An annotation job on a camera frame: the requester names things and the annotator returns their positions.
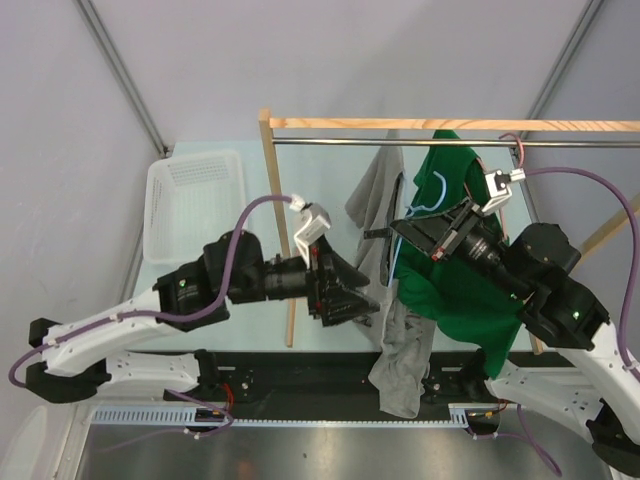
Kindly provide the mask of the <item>blue wire hanger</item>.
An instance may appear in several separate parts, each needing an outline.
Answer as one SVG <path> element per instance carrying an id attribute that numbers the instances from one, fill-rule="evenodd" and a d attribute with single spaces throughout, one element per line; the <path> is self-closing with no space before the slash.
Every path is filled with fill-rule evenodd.
<path id="1" fill-rule="evenodd" d="M 413 217 L 416 213 L 432 213 L 434 211 L 436 211 L 444 202 L 444 199 L 446 197 L 447 194 L 447 181 L 444 178 L 444 176 L 439 173 L 438 171 L 435 171 L 433 173 L 433 175 L 440 181 L 440 193 L 439 196 L 437 198 L 437 200 L 435 201 L 435 203 L 433 205 L 427 206 L 424 204 L 419 204 L 416 206 L 410 205 L 409 203 L 405 203 L 405 207 L 406 207 L 406 212 L 405 212 L 405 217 L 406 218 L 411 218 Z M 393 255 L 391 257 L 391 263 L 390 263 L 390 267 L 389 267 L 389 276 L 388 276 L 388 282 L 387 282 L 387 286 L 391 287 L 393 280 L 395 278 L 395 270 L 396 270 L 396 265 L 397 265 L 397 261 L 398 261 L 398 257 L 399 257 L 399 253 L 401 250 L 401 246 L 402 246 L 402 242 L 403 240 L 401 238 L 397 239 L 395 242 L 395 247 L 393 250 Z"/>

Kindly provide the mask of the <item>green t shirt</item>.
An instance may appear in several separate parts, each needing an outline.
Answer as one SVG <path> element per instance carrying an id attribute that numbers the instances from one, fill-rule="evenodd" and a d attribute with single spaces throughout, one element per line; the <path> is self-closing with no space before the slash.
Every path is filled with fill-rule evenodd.
<path id="1" fill-rule="evenodd" d="M 411 205 L 433 205 L 440 193 L 441 173 L 447 181 L 441 213 L 466 197 L 482 204 L 486 193 L 479 155 L 469 147 L 432 146 L 413 179 Z M 457 258 L 435 262 L 403 240 L 395 279 L 397 297 L 412 312 L 433 320 L 449 338 L 479 346 L 486 355 L 485 374 L 499 375 L 521 328 L 521 303 Z"/>

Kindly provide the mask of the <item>grey t shirt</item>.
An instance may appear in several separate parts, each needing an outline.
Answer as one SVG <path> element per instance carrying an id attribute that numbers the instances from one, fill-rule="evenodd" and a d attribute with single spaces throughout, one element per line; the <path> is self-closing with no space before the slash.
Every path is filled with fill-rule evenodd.
<path id="1" fill-rule="evenodd" d="M 345 204 L 349 219 L 362 233 L 387 228 L 400 212 L 404 158 L 397 146 L 381 147 Z M 378 312 L 356 320 L 358 328 L 380 349 L 368 379 L 379 393 L 379 409 L 414 419 L 424 394 L 436 324 L 421 317 L 397 297 L 399 281 L 391 277 L 393 237 L 359 239 L 354 266 L 369 279 L 367 296 Z"/>

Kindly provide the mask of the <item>pink wire hanger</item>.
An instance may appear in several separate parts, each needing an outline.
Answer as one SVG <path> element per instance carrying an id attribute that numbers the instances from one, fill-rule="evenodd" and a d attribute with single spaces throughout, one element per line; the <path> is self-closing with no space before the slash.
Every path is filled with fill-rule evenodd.
<path id="1" fill-rule="evenodd" d="M 515 154 L 514 154 L 514 156 L 515 156 L 515 165 L 508 171 L 511 171 L 511 170 L 517 169 L 517 168 L 522 168 L 524 170 L 525 147 L 524 147 L 523 141 L 520 138 L 520 136 L 515 134 L 515 133 L 512 133 L 512 132 L 507 132 L 507 133 L 502 134 L 499 137 L 499 139 L 500 140 L 510 139 L 510 140 L 513 140 L 515 142 L 515 147 L 514 147 L 514 149 L 515 149 Z M 485 183 L 485 179 L 484 179 L 484 174 L 489 172 L 489 171 L 492 171 L 492 170 L 488 170 L 487 168 L 485 168 L 484 164 L 481 161 L 478 161 L 478 164 L 482 168 L 482 182 L 483 182 L 484 191 L 486 193 L 486 199 L 481 204 L 481 207 L 480 207 L 480 212 L 481 212 L 481 208 L 488 201 L 488 192 L 487 192 L 487 187 L 486 187 L 486 183 Z M 512 196 L 513 196 L 513 186 L 516 185 L 516 184 L 512 184 L 511 185 Z M 484 216 L 484 217 L 488 218 L 488 217 L 494 215 L 494 216 L 496 216 L 498 218 L 498 221 L 500 223 L 500 229 L 501 229 L 501 239 L 504 240 L 504 241 L 508 240 L 508 232 L 507 232 L 507 227 L 506 227 L 506 223 L 505 223 L 505 215 L 504 215 L 504 207 L 507 205 L 507 203 L 500 210 L 496 211 L 494 214 L 491 214 L 489 216 Z"/>

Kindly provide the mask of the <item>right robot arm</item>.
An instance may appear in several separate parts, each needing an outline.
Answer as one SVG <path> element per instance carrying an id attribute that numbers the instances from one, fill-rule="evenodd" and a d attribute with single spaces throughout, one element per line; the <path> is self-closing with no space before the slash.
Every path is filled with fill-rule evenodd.
<path id="1" fill-rule="evenodd" d="M 440 214 L 395 220 L 390 227 L 432 260 L 460 260 L 514 295 L 520 303 L 518 320 L 576 367 L 597 392 L 581 394 L 506 363 L 497 378 L 484 366 L 464 372 L 463 393 L 473 401 L 492 394 L 523 404 L 573 430 L 611 468 L 637 477 L 637 364 L 618 346 L 618 332 L 605 307 L 571 278 L 580 253 L 561 228 L 532 223 L 505 244 L 469 198 Z"/>

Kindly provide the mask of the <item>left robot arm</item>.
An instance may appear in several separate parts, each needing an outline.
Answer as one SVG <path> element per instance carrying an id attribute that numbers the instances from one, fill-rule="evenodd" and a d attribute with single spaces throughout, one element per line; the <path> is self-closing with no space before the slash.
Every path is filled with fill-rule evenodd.
<path id="1" fill-rule="evenodd" d="M 165 274 L 139 296 L 69 324 L 31 322 L 29 343 L 40 360 L 25 371 L 25 388 L 54 404 L 98 394 L 218 400 L 227 380 L 206 350 L 141 354 L 128 346 L 211 326 L 230 317 L 229 304 L 303 298 L 325 327 L 379 311 L 364 289 L 368 278 L 320 237 L 311 258 L 265 260 L 254 234 L 226 233 L 195 261 Z"/>

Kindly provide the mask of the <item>white plastic basket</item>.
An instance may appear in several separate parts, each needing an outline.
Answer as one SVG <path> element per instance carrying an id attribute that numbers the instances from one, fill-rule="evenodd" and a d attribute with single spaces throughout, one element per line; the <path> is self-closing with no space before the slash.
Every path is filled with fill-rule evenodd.
<path id="1" fill-rule="evenodd" d="M 178 155 L 147 171 L 143 258 L 179 264 L 233 229 L 246 207 L 241 157 L 234 150 Z"/>

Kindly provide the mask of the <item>wooden clothes rack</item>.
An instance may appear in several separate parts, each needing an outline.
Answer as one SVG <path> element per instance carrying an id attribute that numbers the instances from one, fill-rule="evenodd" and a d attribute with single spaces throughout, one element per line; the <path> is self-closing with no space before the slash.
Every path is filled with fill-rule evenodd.
<path id="1" fill-rule="evenodd" d="M 321 117 L 274 117 L 269 108 L 263 108 L 258 115 L 258 124 L 261 135 L 264 158 L 267 168 L 267 176 L 272 194 L 282 193 L 279 164 L 276 145 L 366 145 L 381 146 L 383 140 L 373 139 L 324 139 L 324 138 L 276 138 L 274 129 L 349 129 L 349 130 L 469 130 L 469 131 L 493 131 L 493 132 L 573 132 L 573 133 L 632 133 L 639 135 L 639 120 L 504 120 L 504 119 L 453 119 L 453 118 L 321 118 Z M 507 140 L 473 140 L 451 141 L 455 146 L 485 146 L 507 147 L 518 145 L 515 139 L 512 143 Z M 585 141 L 585 142 L 524 142 L 522 144 L 530 148 L 639 148 L 639 141 Z M 280 204 L 274 207 L 275 220 L 279 236 L 281 251 L 285 256 L 290 256 L 290 241 L 285 219 L 285 209 Z M 617 213 L 603 223 L 580 247 L 582 261 L 603 248 L 613 239 L 622 228 L 639 212 L 639 193 L 634 197 L 631 207 L 630 220 L 624 220 L 623 213 Z M 292 348 L 294 345 L 294 329 L 296 318 L 296 302 L 289 301 L 289 313 L 286 327 L 285 345 Z"/>

